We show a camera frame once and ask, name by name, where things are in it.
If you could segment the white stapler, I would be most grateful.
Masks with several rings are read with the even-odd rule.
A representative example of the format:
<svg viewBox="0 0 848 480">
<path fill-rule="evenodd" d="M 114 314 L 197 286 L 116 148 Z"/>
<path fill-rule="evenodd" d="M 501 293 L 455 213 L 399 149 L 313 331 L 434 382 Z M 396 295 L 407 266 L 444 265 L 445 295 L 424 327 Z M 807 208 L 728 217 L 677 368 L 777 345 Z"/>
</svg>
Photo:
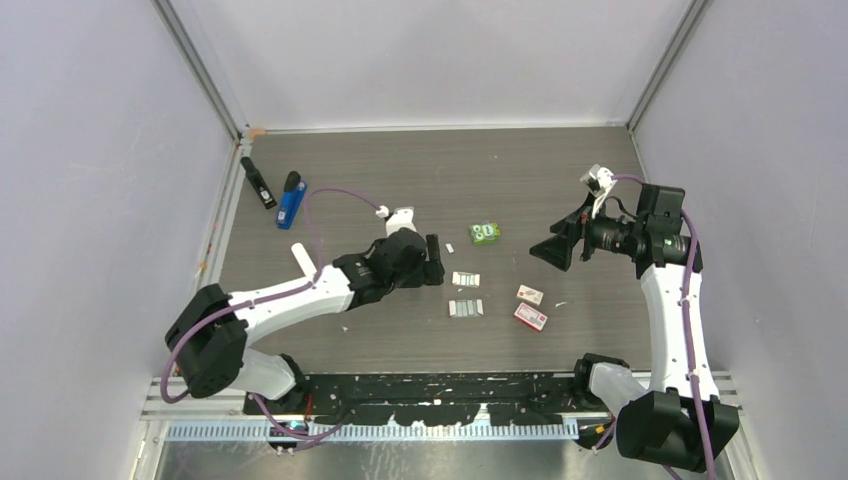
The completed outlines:
<svg viewBox="0 0 848 480">
<path fill-rule="evenodd" d="M 291 246 L 291 253 L 303 274 L 306 277 L 313 278 L 318 272 L 318 269 L 305 246 L 300 242 L 294 243 Z"/>
</svg>

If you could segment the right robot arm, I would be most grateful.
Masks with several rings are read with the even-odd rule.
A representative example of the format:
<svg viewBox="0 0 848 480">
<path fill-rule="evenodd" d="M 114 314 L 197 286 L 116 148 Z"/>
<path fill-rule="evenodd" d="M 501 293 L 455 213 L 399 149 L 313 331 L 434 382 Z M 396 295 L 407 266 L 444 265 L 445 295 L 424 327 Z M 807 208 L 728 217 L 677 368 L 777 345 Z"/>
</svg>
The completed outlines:
<svg viewBox="0 0 848 480">
<path fill-rule="evenodd" d="M 648 385 L 627 363 L 585 354 L 571 397 L 584 410 L 606 407 L 625 458 L 714 478 L 716 458 L 738 431 L 738 409 L 720 399 L 700 319 L 703 262 L 683 210 L 684 190 L 645 183 L 634 214 L 606 214 L 610 190 L 593 183 L 584 203 L 550 228 L 530 254 L 567 271 L 574 249 L 589 260 L 603 250 L 629 258 L 645 296 L 651 336 Z"/>
</svg>

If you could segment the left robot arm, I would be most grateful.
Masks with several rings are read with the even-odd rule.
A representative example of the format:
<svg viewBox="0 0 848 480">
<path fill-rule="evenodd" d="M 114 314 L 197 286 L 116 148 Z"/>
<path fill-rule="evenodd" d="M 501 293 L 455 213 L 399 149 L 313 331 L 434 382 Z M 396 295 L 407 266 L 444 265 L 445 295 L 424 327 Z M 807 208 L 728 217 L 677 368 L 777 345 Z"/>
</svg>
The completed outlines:
<svg viewBox="0 0 848 480">
<path fill-rule="evenodd" d="M 296 413 L 307 398 L 299 366 L 286 354 L 253 349 L 254 343 L 306 320 L 377 303 L 397 289 L 439 286 L 444 276 L 438 236 L 402 228 L 300 279 L 248 292 L 206 285 L 164 337 L 165 371 L 179 371 L 186 389 L 172 395 L 162 386 L 160 395 L 177 403 L 233 388 Z"/>
</svg>

